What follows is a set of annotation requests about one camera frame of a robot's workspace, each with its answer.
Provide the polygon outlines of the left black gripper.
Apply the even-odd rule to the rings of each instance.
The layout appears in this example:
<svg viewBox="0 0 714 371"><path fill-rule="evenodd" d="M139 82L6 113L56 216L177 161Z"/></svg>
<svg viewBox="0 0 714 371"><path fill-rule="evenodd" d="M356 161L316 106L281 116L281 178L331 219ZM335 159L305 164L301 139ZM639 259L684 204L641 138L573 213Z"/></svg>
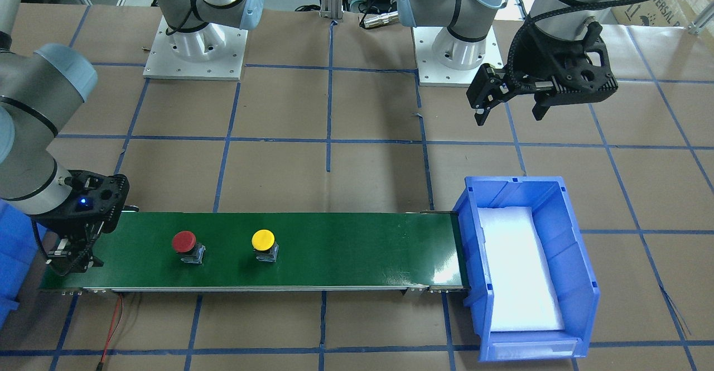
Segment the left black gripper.
<svg viewBox="0 0 714 371"><path fill-rule="evenodd" d="M540 121L549 108L609 99L618 90L610 68L609 53L591 22L581 40L559 40L535 25L523 26L508 51L505 69L480 65L466 91L475 110L477 126L483 126L491 109L516 95L533 94L533 116Z"/></svg>

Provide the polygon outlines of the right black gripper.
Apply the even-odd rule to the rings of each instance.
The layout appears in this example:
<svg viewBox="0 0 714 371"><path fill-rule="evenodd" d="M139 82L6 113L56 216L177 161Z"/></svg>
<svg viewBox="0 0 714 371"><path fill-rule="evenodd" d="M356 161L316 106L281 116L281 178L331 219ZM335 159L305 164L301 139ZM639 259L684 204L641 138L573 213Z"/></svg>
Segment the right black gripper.
<svg viewBox="0 0 714 371"><path fill-rule="evenodd" d="M104 176L87 170L70 170L70 181L61 186L71 188L69 197L48 213L34 219L56 232L55 246L47 252L55 274L84 273L92 267L104 267L93 253L103 232L113 232L127 200L130 183L123 174Z"/></svg>

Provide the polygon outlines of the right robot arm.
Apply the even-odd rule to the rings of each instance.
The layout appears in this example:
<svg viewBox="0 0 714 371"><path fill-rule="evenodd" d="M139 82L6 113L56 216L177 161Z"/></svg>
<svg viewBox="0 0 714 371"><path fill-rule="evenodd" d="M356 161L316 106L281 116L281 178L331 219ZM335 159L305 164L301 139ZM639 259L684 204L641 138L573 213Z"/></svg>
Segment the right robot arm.
<svg viewBox="0 0 714 371"><path fill-rule="evenodd" d="M31 56L11 51L21 0L2 0L2 201L25 213L48 267L59 276L101 267L93 253L115 230L130 184L125 175L67 170L47 147L99 79L89 60L55 43ZM225 46L220 26L253 30L264 0L157 0L165 35L178 55L216 56Z"/></svg>

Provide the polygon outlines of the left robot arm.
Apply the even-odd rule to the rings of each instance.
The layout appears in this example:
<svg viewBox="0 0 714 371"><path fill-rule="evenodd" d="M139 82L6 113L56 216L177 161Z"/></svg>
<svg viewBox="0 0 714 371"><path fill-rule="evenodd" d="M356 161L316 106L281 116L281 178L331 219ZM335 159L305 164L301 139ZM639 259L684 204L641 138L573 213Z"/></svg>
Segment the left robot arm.
<svg viewBox="0 0 714 371"><path fill-rule="evenodd" d="M618 90L602 39L601 9L612 0L535 0L505 63L485 63L485 38L505 0L396 0L404 26L440 28L432 49L439 63L477 69L467 89L475 121L518 95L532 94L533 116L558 105L597 103Z"/></svg>

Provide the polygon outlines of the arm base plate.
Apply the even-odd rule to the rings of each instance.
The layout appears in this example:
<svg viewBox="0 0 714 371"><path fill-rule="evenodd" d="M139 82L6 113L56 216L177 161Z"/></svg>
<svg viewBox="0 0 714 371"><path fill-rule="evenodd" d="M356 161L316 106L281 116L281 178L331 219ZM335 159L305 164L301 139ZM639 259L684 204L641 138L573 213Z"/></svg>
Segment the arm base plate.
<svg viewBox="0 0 714 371"><path fill-rule="evenodd" d="M439 26L414 27L412 33L421 86L467 87L481 64L503 67L493 28L477 42L457 40Z"/></svg>
<svg viewBox="0 0 714 371"><path fill-rule="evenodd" d="M194 33L169 30L164 18L144 66L148 79L239 81L248 31L210 23Z"/></svg>

